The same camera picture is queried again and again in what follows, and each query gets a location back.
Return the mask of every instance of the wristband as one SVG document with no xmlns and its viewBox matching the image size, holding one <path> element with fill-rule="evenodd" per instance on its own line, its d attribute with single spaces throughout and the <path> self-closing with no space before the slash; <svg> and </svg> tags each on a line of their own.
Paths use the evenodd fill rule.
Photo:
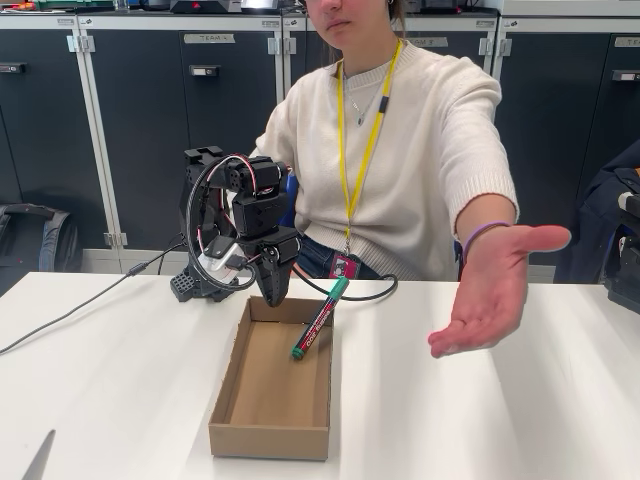
<svg viewBox="0 0 640 480">
<path fill-rule="evenodd" d="M 497 222 L 485 223 L 484 225 L 480 225 L 478 228 L 476 228 L 473 231 L 473 233 L 469 236 L 469 239 L 467 240 L 467 244 L 462 249 L 463 265 L 467 263 L 467 257 L 469 256 L 469 248 L 480 235 L 496 227 L 510 227 L 510 226 L 511 226 L 510 223 L 497 221 Z"/>
</svg>

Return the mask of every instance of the woman's left arm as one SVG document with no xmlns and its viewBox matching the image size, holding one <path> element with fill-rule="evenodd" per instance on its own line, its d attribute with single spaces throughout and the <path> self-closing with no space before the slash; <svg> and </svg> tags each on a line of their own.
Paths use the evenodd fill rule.
<svg viewBox="0 0 640 480">
<path fill-rule="evenodd" d="M 529 253 L 569 241 L 562 227 L 513 226 L 515 189 L 492 121 L 500 87 L 479 69 L 463 67 L 443 107 L 440 184 L 466 265 L 449 326 L 429 336 L 434 357 L 495 345 L 518 328 Z"/>
</svg>

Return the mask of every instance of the cabinet door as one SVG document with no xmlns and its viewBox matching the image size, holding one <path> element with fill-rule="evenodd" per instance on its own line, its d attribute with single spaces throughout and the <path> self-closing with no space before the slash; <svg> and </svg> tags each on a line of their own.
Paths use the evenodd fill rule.
<svg viewBox="0 0 640 480">
<path fill-rule="evenodd" d="M 612 35 L 602 74 L 598 107 L 582 171 L 580 193 L 606 163 L 640 139 L 640 36 Z M 620 72 L 636 80 L 622 80 Z"/>
<path fill-rule="evenodd" d="M 291 32 L 296 39 L 296 54 L 291 55 L 291 84 L 303 75 L 320 67 L 326 67 L 340 58 L 340 52 L 332 52 L 317 32 Z M 484 68 L 485 57 L 479 54 L 480 40 L 487 32 L 407 32 L 408 41 L 420 48 L 440 55 L 469 57 L 480 68 Z"/>
<path fill-rule="evenodd" d="M 0 204 L 21 202 L 22 194 L 0 109 Z"/>
<path fill-rule="evenodd" d="M 487 32 L 407 32 L 407 40 L 415 46 L 439 55 L 469 58 L 484 68 L 484 55 L 480 55 L 480 40 Z"/>
<path fill-rule="evenodd" d="M 164 250 L 180 231 L 189 148 L 179 33 L 94 30 L 92 35 L 120 228 L 128 248 Z"/>
<path fill-rule="evenodd" d="M 340 58 L 340 52 L 325 43 L 318 32 L 291 32 L 291 38 L 296 40 L 296 54 L 291 55 L 291 85 L 307 73 L 327 67 Z"/>
<path fill-rule="evenodd" d="M 0 30 L 0 60 L 26 63 L 22 74 L 0 74 L 0 108 L 22 199 L 71 212 L 82 246 L 106 248 L 78 60 L 67 35 L 71 31 Z"/>
<path fill-rule="evenodd" d="M 277 103 L 275 57 L 268 53 L 273 32 L 181 32 L 181 37 L 191 147 L 251 153 Z M 199 66 L 212 67 L 216 75 L 194 75 Z"/>
<path fill-rule="evenodd" d="M 495 123 L 509 155 L 520 222 L 567 225 L 609 35 L 519 33 L 509 38 L 512 51 L 503 59 L 503 101 Z"/>
</svg>

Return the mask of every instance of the outstretched hand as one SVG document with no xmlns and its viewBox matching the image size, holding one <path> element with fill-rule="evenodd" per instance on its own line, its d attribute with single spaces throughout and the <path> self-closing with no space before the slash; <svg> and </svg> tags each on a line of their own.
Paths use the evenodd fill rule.
<svg viewBox="0 0 640 480">
<path fill-rule="evenodd" d="M 520 324 L 531 252 L 564 248 L 571 235 L 558 226 L 497 227 L 471 245 L 447 328 L 429 335 L 438 358 L 490 347 Z"/>
</svg>

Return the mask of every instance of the cardboard box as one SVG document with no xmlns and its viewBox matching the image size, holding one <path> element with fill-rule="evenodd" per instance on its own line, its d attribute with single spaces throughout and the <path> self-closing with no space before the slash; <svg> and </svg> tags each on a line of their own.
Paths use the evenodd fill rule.
<svg viewBox="0 0 640 480">
<path fill-rule="evenodd" d="M 333 313 L 304 358 L 291 357 L 322 303 L 247 301 L 209 420 L 213 455 L 327 459 Z"/>
</svg>

